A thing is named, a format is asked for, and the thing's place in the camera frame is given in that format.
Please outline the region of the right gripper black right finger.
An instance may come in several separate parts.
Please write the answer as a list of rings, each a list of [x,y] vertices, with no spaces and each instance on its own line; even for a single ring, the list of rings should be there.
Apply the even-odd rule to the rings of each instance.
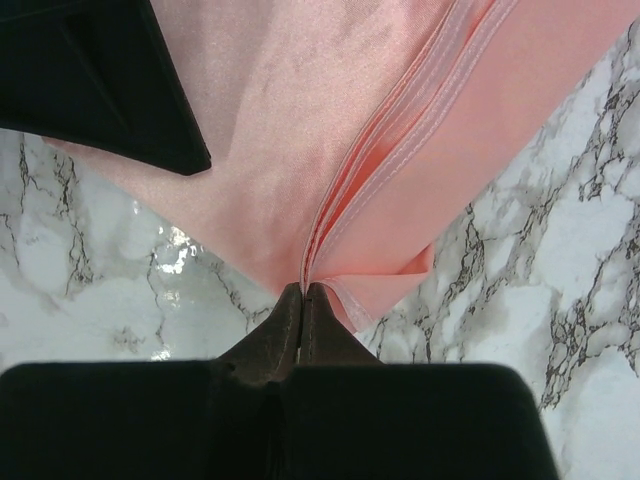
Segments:
[[[533,394],[486,363],[324,364],[339,345],[368,351],[310,286],[297,368],[300,479],[555,479]]]

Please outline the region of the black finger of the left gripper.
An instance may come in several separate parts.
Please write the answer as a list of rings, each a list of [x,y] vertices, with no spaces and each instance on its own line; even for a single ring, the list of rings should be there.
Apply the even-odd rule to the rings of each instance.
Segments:
[[[191,176],[211,155],[148,1],[4,1],[1,126]]]

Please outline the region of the pink cloth napkin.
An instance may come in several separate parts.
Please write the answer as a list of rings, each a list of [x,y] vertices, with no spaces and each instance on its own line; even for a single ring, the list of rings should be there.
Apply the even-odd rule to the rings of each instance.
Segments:
[[[361,330],[638,17],[635,1],[156,1],[212,156],[181,177],[60,148],[259,285]]]

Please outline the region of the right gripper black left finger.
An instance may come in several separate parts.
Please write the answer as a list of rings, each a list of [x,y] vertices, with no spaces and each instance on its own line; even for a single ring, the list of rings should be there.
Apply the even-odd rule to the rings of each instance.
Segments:
[[[4,479],[205,479],[237,361],[37,362],[1,376]]]

